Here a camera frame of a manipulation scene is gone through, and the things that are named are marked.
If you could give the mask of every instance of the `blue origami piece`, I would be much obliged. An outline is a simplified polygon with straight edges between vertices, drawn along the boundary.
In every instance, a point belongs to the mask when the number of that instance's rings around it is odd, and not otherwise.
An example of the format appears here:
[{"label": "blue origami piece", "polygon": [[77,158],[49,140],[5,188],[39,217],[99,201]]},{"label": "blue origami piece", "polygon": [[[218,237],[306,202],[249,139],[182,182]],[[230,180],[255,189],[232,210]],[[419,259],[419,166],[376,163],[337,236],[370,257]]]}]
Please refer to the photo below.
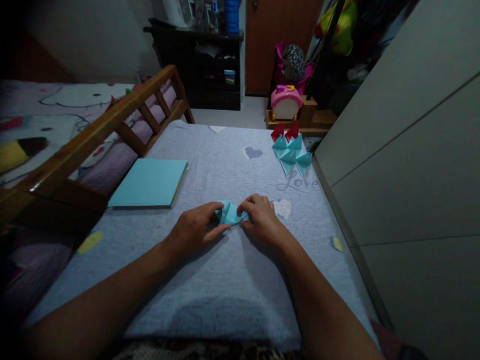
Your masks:
[{"label": "blue origami piece", "polygon": [[312,153],[305,152],[303,150],[299,151],[295,159],[295,162],[296,162],[296,167],[298,168],[298,172],[303,178],[305,173],[309,169],[310,165],[312,164]]},{"label": "blue origami piece", "polygon": [[289,143],[287,148],[293,150],[302,150],[302,134],[298,135],[295,139],[292,139]]},{"label": "blue origami piece", "polygon": [[302,134],[292,139],[288,144],[285,136],[280,136],[272,146],[276,157],[280,160],[285,176],[290,174],[296,164],[298,172],[303,178],[312,164],[312,153],[305,152],[305,150],[302,149],[302,141]]},{"label": "blue origami piece", "polygon": [[233,205],[230,201],[223,200],[219,202],[223,203],[223,209],[215,210],[215,215],[220,224],[227,224],[230,226],[237,225],[247,216],[245,211],[242,212],[240,216],[237,216],[238,206]]},{"label": "blue origami piece", "polygon": [[285,176],[288,176],[292,169],[295,167],[295,160],[297,158],[297,151],[292,150],[285,150],[283,154],[278,158],[280,160],[281,167],[285,172]]},{"label": "blue origami piece", "polygon": [[287,150],[287,139],[285,138],[284,135],[281,135],[273,144],[271,147],[273,151],[275,152],[276,156],[280,159],[280,156],[282,156],[286,150]]}]

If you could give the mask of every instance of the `forearm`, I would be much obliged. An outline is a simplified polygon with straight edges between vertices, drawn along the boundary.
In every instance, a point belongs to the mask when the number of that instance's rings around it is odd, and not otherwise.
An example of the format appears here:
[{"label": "forearm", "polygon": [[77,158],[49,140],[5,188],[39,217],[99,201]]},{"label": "forearm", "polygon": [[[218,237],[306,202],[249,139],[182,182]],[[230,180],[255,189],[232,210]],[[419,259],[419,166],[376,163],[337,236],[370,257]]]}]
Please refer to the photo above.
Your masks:
[{"label": "forearm", "polygon": [[312,359],[381,359],[357,317],[290,235],[280,257],[288,274],[305,343]]},{"label": "forearm", "polygon": [[91,359],[115,338],[171,268],[164,242],[53,311],[25,332],[40,359]]}]

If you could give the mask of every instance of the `dark shelf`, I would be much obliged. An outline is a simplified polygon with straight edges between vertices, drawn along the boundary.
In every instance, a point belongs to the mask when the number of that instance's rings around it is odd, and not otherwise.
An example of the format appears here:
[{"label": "dark shelf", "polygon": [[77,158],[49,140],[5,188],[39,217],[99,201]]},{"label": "dark shelf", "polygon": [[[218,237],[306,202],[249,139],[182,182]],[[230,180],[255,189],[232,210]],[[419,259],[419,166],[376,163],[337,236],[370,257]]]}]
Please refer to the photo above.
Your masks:
[{"label": "dark shelf", "polygon": [[[160,65],[176,65],[192,108],[240,110],[243,31],[217,34],[157,24],[145,27],[143,31],[151,33]],[[196,52],[196,46],[205,43],[218,47],[222,54],[232,55],[235,59],[214,58]],[[225,83],[224,70],[235,71],[235,84]]]},{"label": "dark shelf", "polygon": [[222,59],[211,57],[204,54],[195,54],[193,61],[202,66],[208,66],[212,68],[220,68],[227,70],[239,70],[240,60],[238,59]]},{"label": "dark shelf", "polygon": [[227,40],[227,41],[243,41],[244,32],[240,30],[238,34],[228,33],[228,32],[207,32],[207,31],[196,31],[190,28],[183,27],[164,27],[164,26],[145,26],[143,28],[144,33],[155,33],[161,32],[163,34],[183,34],[185,36],[194,37],[196,39],[209,39],[209,40]]},{"label": "dark shelf", "polygon": [[230,91],[230,92],[239,92],[240,85],[237,84],[226,84],[223,82],[210,82],[207,80],[199,81],[195,86],[193,86],[196,90],[207,89],[207,90],[220,90],[220,91]]}]

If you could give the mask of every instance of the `grey heart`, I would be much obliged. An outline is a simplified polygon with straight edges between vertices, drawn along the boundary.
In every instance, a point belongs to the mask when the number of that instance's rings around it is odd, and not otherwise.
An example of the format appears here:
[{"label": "grey heart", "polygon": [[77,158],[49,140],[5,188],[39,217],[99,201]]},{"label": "grey heart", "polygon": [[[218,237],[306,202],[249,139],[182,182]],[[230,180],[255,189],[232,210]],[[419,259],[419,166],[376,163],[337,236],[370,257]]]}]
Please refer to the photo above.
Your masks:
[{"label": "grey heart", "polygon": [[250,159],[253,159],[253,158],[259,158],[261,157],[264,153],[262,150],[254,150],[253,147],[246,147],[245,148],[245,154],[250,158]]}]

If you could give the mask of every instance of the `pink toy house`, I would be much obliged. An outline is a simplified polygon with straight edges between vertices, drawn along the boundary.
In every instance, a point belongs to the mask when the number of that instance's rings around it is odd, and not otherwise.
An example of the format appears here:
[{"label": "pink toy house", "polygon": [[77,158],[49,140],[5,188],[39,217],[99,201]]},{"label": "pink toy house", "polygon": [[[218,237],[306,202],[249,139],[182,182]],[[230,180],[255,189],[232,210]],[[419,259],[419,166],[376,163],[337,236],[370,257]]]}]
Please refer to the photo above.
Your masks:
[{"label": "pink toy house", "polygon": [[300,93],[293,85],[277,85],[271,93],[272,120],[297,120],[297,113],[304,105]]}]

